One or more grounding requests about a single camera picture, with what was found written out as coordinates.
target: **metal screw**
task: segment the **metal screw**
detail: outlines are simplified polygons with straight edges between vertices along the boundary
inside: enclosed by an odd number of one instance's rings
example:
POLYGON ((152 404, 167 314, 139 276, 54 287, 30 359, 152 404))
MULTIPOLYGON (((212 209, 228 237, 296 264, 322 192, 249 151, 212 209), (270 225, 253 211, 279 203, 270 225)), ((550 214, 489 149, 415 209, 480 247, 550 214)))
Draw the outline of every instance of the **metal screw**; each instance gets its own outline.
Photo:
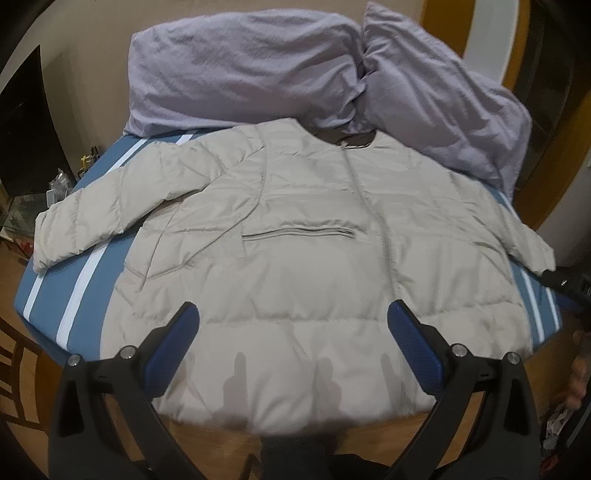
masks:
POLYGON ((119 351, 119 356, 121 358, 131 358, 135 355, 135 347, 133 345, 124 346, 119 351))
POLYGON ((507 354, 507 360, 509 360, 510 364, 517 365, 521 362, 521 357, 515 352, 509 352, 507 354))
POLYGON ((80 355, 74 354, 68 357, 68 365, 75 367, 80 363, 80 355))
POLYGON ((456 343, 452 346, 452 352, 455 356, 466 356, 468 353, 468 349, 463 346, 461 343, 456 343))

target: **wooden chair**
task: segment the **wooden chair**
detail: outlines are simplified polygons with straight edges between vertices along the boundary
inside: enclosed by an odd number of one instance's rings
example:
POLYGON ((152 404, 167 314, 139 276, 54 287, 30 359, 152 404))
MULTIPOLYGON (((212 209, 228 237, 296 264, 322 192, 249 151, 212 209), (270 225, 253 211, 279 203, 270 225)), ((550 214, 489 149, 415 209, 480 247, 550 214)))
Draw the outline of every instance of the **wooden chair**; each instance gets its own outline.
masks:
POLYGON ((8 391, 0 385, 0 395, 12 400, 17 411, 16 417, 0 412, 0 419, 16 425, 22 425, 23 427, 43 430, 40 423, 29 421, 25 417, 25 410, 22 406, 20 392, 22 355, 25 349, 27 349, 39 356, 41 355, 41 348, 35 342, 10 326, 2 317, 0 317, 0 330, 15 341, 12 352, 0 346, 0 380, 9 385, 11 389, 11 391, 8 391))

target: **zipper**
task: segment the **zipper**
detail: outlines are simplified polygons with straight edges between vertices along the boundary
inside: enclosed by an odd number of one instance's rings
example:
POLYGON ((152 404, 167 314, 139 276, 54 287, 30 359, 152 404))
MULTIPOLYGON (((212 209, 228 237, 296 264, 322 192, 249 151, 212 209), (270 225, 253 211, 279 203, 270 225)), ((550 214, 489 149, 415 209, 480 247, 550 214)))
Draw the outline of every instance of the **zipper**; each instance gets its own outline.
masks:
POLYGON ((252 233, 249 235, 242 235, 242 240, 245 242, 253 240, 263 240, 265 238, 274 238, 281 235, 298 235, 298 236, 346 236, 348 238, 355 238, 355 231, 350 228, 279 228, 277 230, 270 230, 268 232, 252 233))
POLYGON ((350 148, 359 148, 359 147, 351 147, 345 140, 340 143, 340 151, 343 154, 343 159, 345 161, 345 165, 351 177, 351 182, 353 183, 353 188, 355 190, 355 194, 361 206, 365 209, 365 211, 370 215, 370 217, 374 218, 379 226, 379 233, 382 240, 382 256, 384 258, 385 267, 386 267, 386 275, 388 276, 388 281, 390 283, 390 289, 392 292, 392 301, 398 299, 400 295, 397 293, 396 283, 394 282, 394 276, 392 275, 392 252, 391 252, 391 244, 389 239, 389 227, 386 223, 386 220, 383 217, 374 211, 371 208, 369 202, 364 198, 363 194, 361 193, 359 179, 357 178, 357 174, 353 169, 353 165, 351 165, 351 161, 349 156, 347 155, 347 150, 350 148))

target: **white stripe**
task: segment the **white stripe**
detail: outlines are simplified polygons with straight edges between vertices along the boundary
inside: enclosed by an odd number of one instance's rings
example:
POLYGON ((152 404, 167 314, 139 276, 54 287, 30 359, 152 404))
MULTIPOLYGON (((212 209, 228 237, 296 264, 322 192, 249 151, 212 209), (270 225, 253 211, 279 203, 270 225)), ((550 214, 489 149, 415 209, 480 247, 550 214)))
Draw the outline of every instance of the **white stripe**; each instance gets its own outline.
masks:
POLYGON ((92 249, 92 253, 88 257, 88 260, 84 264, 84 267, 80 272, 80 275, 78 275, 78 279, 76 280, 76 284, 74 285, 74 289, 72 290, 70 300, 68 301, 68 305, 66 306, 64 315, 61 318, 60 326, 57 329, 56 343, 59 346, 61 346, 64 350, 67 350, 68 338, 70 337, 70 330, 72 329, 72 324, 74 323, 76 313, 80 308, 80 302, 82 300, 82 297, 84 296, 84 292, 86 291, 88 282, 92 278, 92 274, 95 272, 96 266, 98 265, 100 259, 105 253, 105 250, 108 245, 108 240, 105 240, 95 245, 95 247, 92 249))
MULTIPOLYGON (((189 131, 181 138, 177 140, 177 145, 184 144, 186 141, 191 140, 195 131, 189 131)), ((123 155, 119 160, 117 160, 113 166, 108 170, 107 173, 113 171, 116 168, 119 168, 123 163, 125 163, 129 158, 138 151, 138 149, 144 145, 149 139, 143 138, 138 140, 138 142, 131 147, 125 155, 123 155)), ((64 350, 67 350, 68 340, 70 339, 70 331, 72 330, 72 326, 74 325, 74 319, 76 318, 76 314, 80 309, 80 302, 82 301, 82 297, 86 291, 86 287, 94 275, 96 267, 98 266, 100 259, 103 257, 107 247, 111 239, 105 240, 97 245, 92 249, 92 252, 88 256, 88 260, 86 261, 78 279, 76 280, 76 284, 74 285, 74 290, 72 290, 72 294, 70 296, 70 300, 68 301, 68 305, 64 311, 64 315, 61 317, 60 326, 57 329, 57 336, 56 336, 56 343, 61 346, 64 350)))
MULTIPOLYGON (((501 198, 503 199, 503 202, 505 202, 505 206, 509 209, 509 211, 516 218, 519 218, 519 215, 517 215, 517 212, 513 208, 513 205, 511 205, 511 203, 509 202, 507 196, 503 192, 499 192, 499 194, 501 195, 501 198)), ((535 299, 534 287, 531 284, 530 276, 527 273, 525 273, 525 271, 522 268, 520 268, 519 271, 521 272, 521 276, 523 277, 523 281, 525 282, 527 294, 530 297, 531 309, 534 312, 535 327, 538 330, 538 340, 540 341, 540 343, 543 343, 545 340, 544 327, 542 325, 542 317, 540 316, 540 308, 538 307, 538 302, 535 299)))
POLYGON ((113 171, 116 168, 119 168, 121 165, 123 165, 126 161, 129 160, 129 158, 131 157, 131 155, 133 155, 134 153, 136 153, 139 148, 144 145, 149 139, 148 138, 142 138, 140 140, 138 140, 133 147, 131 147, 127 152, 125 152, 123 154, 123 156, 117 160, 115 163, 113 163, 111 165, 111 168, 109 170, 107 170, 107 173, 109 173, 110 171, 113 171))
MULTIPOLYGON (((125 153, 123 156, 115 162, 115 164, 107 171, 110 172, 111 170, 121 166, 121 164, 127 160, 131 155, 133 155, 139 147, 144 145, 147 141, 147 138, 142 138, 138 140, 133 146, 125 153)), ((39 294, 39 289, 41 288, 41 284, 43 283, 43 279, 45 278, 45 274, 38 275, 33 283, 33 287, 29 292, 29 296, 27 297, 27 303, 25 304, 25 310, 23 311, 22 315, 25 317, 27 321, 29 321, 29 315, 31 314, 31 310, 33 309, 33 305, 35 305, 35 300, 37 299, 37 295, 39 294)))
POLYGON ((177 140, 177 145, 183 145, 185 142, 191 140, 196 131, 197 130, 189 130, 187 133, 185 133, 181 138, 177 140))
POLYGON ((534 295, 534 287, 531 284, 531 279, 527 273, 521 268, 519 269, 521 272, 521 276, 525 282, 525 288, 527 289, 527 293, 530 296, 530 304, 531 309, 534 311, 534 320, 535 320, 535 327, 538 330, 538 340, 540 343, 543 343, 545 340, 544 336, 544 327, 542 326, 542 318, 540 316, 540 309, 538 308, 538 302, 535 300, 534 295))
POLYGON ((548 295, 548 301, 550 302, 550 309, 552 310, 552 317, 554 318, 554 326, 556 327, 556 332, 558 332, 560 330, 560 321, 558 320, 558 310, 556 309, 554 294, 548 287, 546 287, 546 294, 548 295))
POLYGON ((505 206, 509 209, 509 211, 517 218, 519 218, 519 215, 517 215, 517 212, 515 211, 515 209, 513 208, 513 205, 511 205, 511 202, 509 201, 509 199, 507 198, 507 195, 505 195, 503 192, 499 192, 499 194, 501 195, 501 198, 503 199, 503 202, 505 202, 505 206))
POLYGON ((27 303, 25 304, 25 310, 22 313, 22 316, 25 317, 26 321, 29 321, 29 315, 31 314, 31 310, 33 309, 33 305, 35 305, 35 300, 37 298, 37 294, 39 293, 39 289, 41 288, 41 284, 43 283, 43 278, 45 274, 38 275, 33 283, 33 287, 29 292, 29 296, 27 298, 27 303))

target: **blue mattress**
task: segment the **blue mattress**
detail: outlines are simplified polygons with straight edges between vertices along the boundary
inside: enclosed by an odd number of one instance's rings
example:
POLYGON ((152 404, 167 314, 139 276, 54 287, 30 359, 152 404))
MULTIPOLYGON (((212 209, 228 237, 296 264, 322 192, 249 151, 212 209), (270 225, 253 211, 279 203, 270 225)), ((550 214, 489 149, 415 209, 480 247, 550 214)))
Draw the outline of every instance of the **blue mattress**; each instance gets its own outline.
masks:
MULTIPOLYGON (((149 139, 125 135, 101 156, 76 189, 124 165, 154 140, 181 144, 211 131, 202 129, 149 139)), ((491 193, 517 215, 503 194, 492 189, 491 193)), ((35 274, 29 263, 14 306, 39 344, 58 363, 65 363, 68 352, 80 353, 87 360, 98 359, 106 308, 138 228, 139 225, 59 263, 44 276, 35 274)), ((534 348, 537 348, 561 328, 556 297, 517 262, 512 260, 511 265, 527 309, 534 348)))

